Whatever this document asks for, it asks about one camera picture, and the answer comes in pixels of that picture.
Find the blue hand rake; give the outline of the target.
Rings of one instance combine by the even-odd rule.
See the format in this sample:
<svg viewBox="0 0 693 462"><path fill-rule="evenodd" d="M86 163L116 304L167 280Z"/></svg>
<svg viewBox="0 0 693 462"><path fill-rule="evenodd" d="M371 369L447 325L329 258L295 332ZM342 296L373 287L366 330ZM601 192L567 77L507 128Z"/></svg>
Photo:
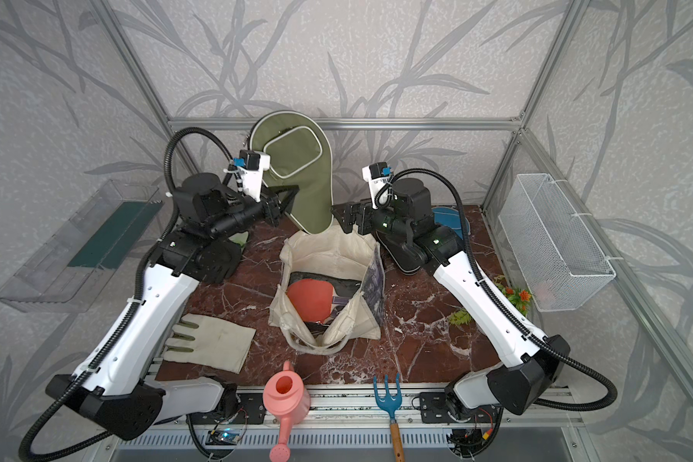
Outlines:
<svg viewBox="0 0 693 462"><path fill-rule="evenodd" d="M402 446L402 435L398 426L396 413L402 406L402 390L400 390L400 375L396 374L395 392L392 393L388 375L384 377L384 392L378 390L377 378L373 379L373 394L377 407L386 412L390 421L391 443L396 462L404 462L405 454Z"/></svg>

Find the olive green paddle case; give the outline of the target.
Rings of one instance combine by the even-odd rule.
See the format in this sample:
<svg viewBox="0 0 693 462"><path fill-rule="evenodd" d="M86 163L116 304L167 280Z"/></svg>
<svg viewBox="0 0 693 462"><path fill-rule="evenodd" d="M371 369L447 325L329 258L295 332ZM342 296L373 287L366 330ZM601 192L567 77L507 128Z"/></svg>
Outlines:
<svg viewBox="0 0 693 462"><path fill-rule="evenodd" d="M289 110L264 115L248 135L248 148L271 158L266 186L298 187L289 217L301 231L320 234L331 227L332 149L314 119Z"/></svg>

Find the beige gardening glove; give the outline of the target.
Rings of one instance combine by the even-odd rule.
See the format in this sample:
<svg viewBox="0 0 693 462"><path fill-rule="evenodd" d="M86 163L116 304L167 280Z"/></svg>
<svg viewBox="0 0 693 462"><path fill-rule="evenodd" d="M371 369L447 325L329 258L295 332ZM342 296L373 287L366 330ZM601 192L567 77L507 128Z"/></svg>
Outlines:
<svg viewBox="0 0 693 462"><path fill-rule="evenodd" d="M218 318L186 314L172 327L163 359L240 373L256 330Z"/></svg>

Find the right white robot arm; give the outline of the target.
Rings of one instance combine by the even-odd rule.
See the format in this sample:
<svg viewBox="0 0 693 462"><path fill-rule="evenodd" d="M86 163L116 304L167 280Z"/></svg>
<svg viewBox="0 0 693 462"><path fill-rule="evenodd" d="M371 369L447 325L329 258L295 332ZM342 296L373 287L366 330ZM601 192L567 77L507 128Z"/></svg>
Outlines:
<svg viewBox="0 0 693 462"><path fill-rule="evenodd" d="M428 175L445 185L454 198L456 187L429 169L394 173L384 162L364 167L370 198L333 207L332 214L346 232L371 234L402 273L424 270L446 288L490 340L500 365L466 373L445 389L450 415L466 421L472 410L494 405L514 415L533 404L572 412L591 412L614 404L613 382L570 358L570 346L559 335L548 336L523 316L473 255L469 226L454 231L435 221L429 189L419 179ZM606 394L584 403L554 402L542 396L569 367L603 385Z"/></svg>

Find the beige canvas tote bag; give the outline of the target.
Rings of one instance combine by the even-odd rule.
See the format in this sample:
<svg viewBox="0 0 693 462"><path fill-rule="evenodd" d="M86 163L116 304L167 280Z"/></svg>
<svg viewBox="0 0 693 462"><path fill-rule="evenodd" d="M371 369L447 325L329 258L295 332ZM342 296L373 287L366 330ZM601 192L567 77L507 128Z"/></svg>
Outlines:
<svg viewBox="0 0 693 462"><path fill-rule="evenodd" d="M353 339L381 338L385 271L373 236L347 234L338 225L314 235L300 231L285 241L279 258L282 276L269 306L269 325L279 328L296 352L328 356ZM306 280L330 284L338 298L320 323L307 321L287 295Z"/></svg>

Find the black and green work glove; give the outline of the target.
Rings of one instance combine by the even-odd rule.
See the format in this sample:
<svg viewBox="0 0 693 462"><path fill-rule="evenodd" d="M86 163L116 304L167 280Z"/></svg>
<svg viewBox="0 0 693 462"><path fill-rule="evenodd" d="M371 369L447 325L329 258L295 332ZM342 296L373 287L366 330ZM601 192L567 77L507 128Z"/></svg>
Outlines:
<svg viewBox="0 0 693 462"><path fill-rule="evenodd" d="M248 237L248 232L241 232L227 239L216 240L211 245L209 283L221 284L235 273L241 263Z"/></svg>

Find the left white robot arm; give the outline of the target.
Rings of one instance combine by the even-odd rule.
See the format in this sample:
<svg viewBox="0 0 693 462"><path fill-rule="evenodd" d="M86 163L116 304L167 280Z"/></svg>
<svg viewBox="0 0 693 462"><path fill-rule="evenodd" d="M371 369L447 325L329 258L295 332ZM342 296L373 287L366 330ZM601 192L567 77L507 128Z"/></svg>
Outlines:
<svg viewBox="0 0 693 462"><path fill-rule="evenodd" d="M227 178L211 172L175 183L174 150L188 135L200 135L223 152L229 161L226 177L236 179L236 188L229 188ZM268 187L264 174L270 168L271 157L262 150L245 149L233 157L217 136L203 128L184 128L172 136L163 163L172 201L171 218L142 256L134 294L113 327L73 373L50 380L46 393L54 402L23 437L18 449L20 460L54 461L110 436L133 440L161 422L219 407L224 387L215 379L163 385L146 381L144 374L196 287L202 282L221 282L237 269L243 250L232 242L232 236L248 231L259 221L277 226L291 210L298 187ZM37 454L32 444L62 407L99 425L102 433L63 450Z"/></svg>

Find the potted flower plant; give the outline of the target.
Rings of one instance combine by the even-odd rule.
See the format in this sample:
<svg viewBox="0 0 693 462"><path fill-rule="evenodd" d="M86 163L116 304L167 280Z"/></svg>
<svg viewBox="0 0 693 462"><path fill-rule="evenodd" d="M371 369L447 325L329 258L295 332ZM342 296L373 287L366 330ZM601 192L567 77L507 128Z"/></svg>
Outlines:
<svg viewBox="0 0 693 462"><path fill-rule="evenodd" d="M493 283L523 317L529 317L529 306L533 302L533 294L529 290L508 285L508 280L504 275L496 276ZM454 326L469 325L474 321L466 310L455 311L449 315L448 320L449 324Z"/></svg>

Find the clear case red paddles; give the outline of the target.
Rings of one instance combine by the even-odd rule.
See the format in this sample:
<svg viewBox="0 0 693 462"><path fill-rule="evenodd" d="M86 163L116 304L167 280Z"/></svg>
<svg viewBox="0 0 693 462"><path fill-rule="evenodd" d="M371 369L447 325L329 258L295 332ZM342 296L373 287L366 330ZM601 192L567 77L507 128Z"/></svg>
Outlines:
<svg viewBox="0 0 693 462"><path fill-rule="evenodd" d="M361 288L359 280L296 271L286 295L310 333L322 335Z"/></svg>

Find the pink watering can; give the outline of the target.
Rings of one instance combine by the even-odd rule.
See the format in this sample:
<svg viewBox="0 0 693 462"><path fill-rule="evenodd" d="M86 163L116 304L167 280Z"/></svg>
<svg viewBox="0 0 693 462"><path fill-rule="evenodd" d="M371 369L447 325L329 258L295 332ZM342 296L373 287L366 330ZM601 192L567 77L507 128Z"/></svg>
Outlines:
<svg viewBox="0 0 693 462"><path fill-rule="evenodd" d="M269 452L269 460L288 461L291 456L288 443L293 427L305 419L311 407L311 396L290 361L286 361L282 371L267 382L263 403L267 412L279 422L278 440Z"/></svg>

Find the clear plastic shelf tray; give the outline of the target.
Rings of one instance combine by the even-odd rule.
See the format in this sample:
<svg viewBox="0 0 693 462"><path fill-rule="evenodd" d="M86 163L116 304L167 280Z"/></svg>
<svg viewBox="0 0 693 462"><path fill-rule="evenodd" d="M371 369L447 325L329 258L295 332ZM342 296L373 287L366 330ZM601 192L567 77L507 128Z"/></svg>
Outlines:
<svg viewBox="0 0 693 462"><path fill-rule="evenodd" d="M0 287L22 313L84 313L163 207L160 188L106 181Z"/></svg>

